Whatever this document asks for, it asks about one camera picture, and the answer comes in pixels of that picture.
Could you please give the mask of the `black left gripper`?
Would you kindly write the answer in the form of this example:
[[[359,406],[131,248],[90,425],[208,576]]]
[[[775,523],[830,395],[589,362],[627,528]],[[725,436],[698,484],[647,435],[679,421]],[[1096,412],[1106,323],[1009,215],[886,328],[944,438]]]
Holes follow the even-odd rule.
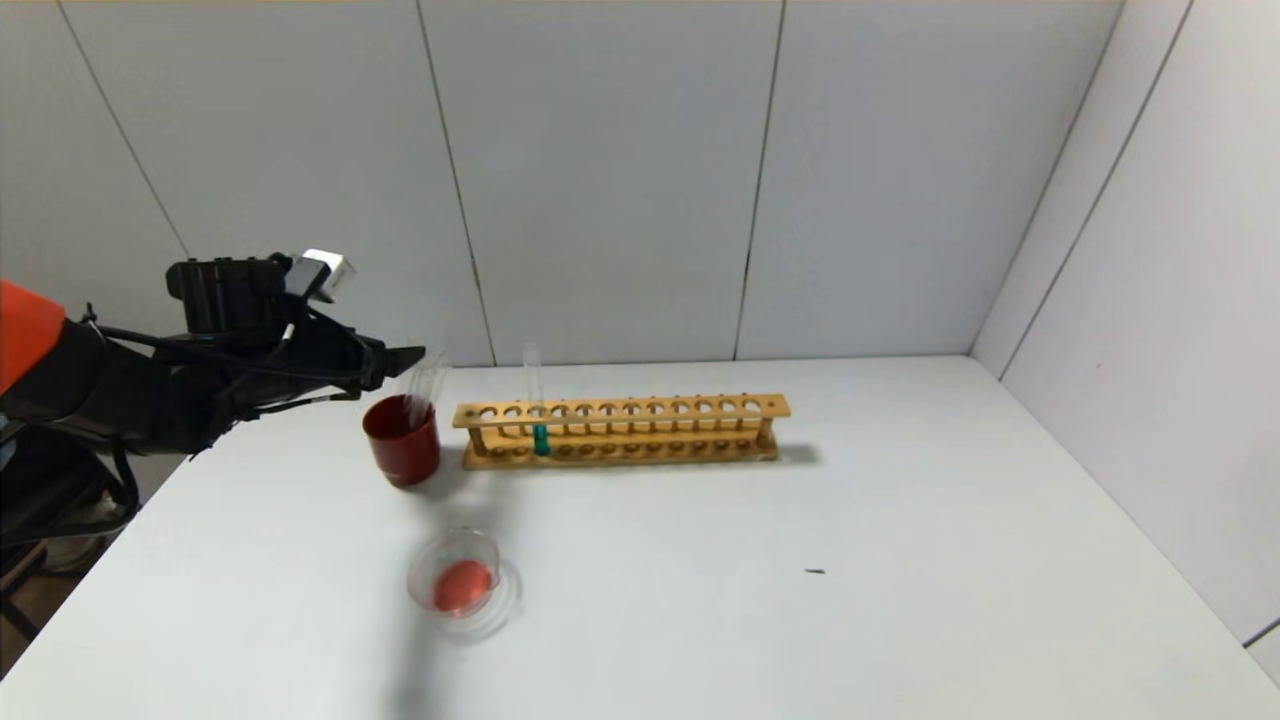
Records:
[[[426,355],[421,345],[384,347],[316,309],[305,314],[294,334],[293,356],[303,382],[315,389],[332,387],[339,398],[361,398],[378,389],[385,377],[397,378]]]

